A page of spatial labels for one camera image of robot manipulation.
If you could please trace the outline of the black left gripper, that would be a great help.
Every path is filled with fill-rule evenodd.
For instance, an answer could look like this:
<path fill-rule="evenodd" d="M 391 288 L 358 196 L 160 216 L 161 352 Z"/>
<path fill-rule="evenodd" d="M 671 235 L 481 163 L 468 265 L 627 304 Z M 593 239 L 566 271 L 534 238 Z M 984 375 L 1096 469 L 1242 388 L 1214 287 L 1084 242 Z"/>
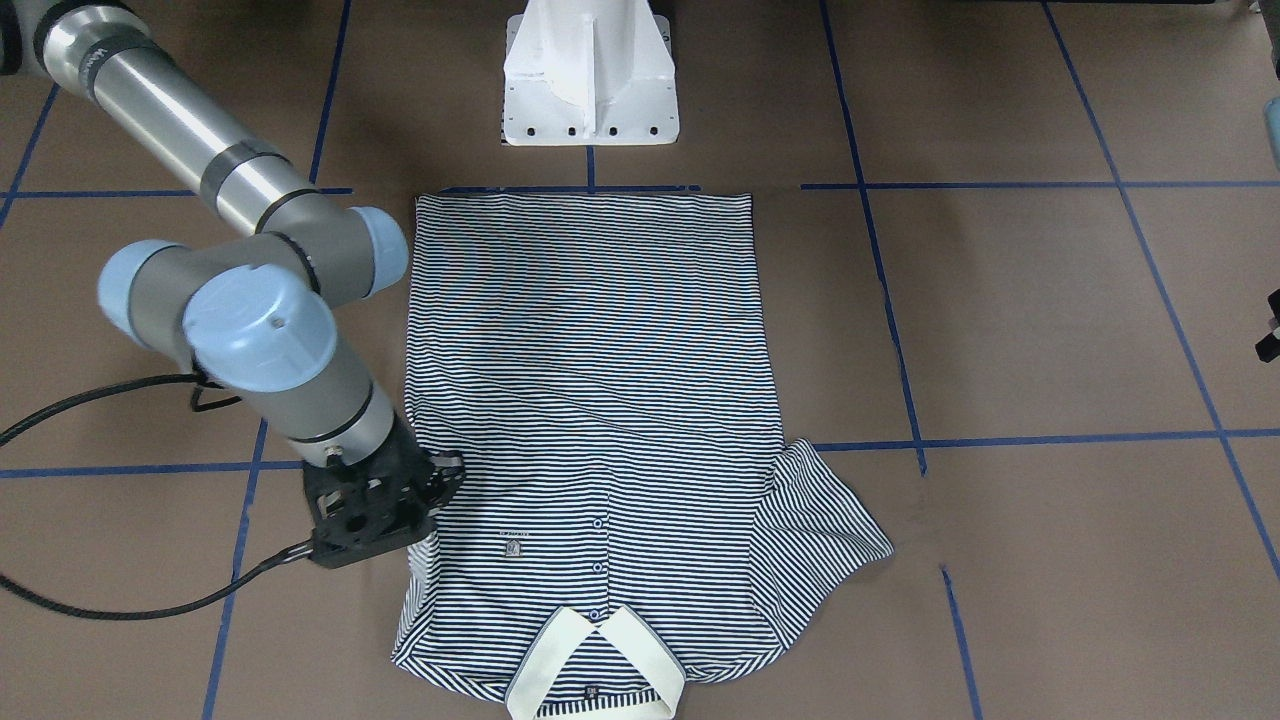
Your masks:
<path fill-rule="evenodd" d="M 1271 311 L 1271 318 L 1268 319 L 1268 332 L 1254 343 L 1254 354 L 1262 363 L 1272 363 L 1280 354 L 1280 290 L 1275 290 L 1267 297 L 1267 304 Z"/>

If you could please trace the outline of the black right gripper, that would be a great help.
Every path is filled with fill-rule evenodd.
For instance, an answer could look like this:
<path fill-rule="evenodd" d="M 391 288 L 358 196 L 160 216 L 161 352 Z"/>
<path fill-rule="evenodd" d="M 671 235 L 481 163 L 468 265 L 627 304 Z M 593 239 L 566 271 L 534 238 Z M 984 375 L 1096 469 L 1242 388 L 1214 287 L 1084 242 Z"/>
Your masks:
<path fill-rule="evenodd" d="M 425 541 L 465 479 L 460 451 L 421 448 L 402 419 L 360 461 L 329 452 L 320 465 L 303 462 L 303 496 L 314 524 L 305 557 L 338 569 Z"/>

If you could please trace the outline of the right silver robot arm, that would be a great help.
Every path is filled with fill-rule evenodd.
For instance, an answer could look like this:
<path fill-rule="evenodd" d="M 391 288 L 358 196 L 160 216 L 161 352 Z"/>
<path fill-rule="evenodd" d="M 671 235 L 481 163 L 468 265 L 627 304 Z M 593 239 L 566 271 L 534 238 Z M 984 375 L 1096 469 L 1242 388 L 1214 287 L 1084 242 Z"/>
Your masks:
<path fill-rule="evenodd" d="M 465 477 L 419 447 L 334 309 L 398 282 L 410 252 L 376 208 L 340 208 L 195 83 L 119 1 L 5 1 L 3 73 L 101 109 L 238 233 L 118 250 L 99 306 L 124 334 L 229 389 L 303 462 L 301 553 L 343 568 L 416 544 Z"/>

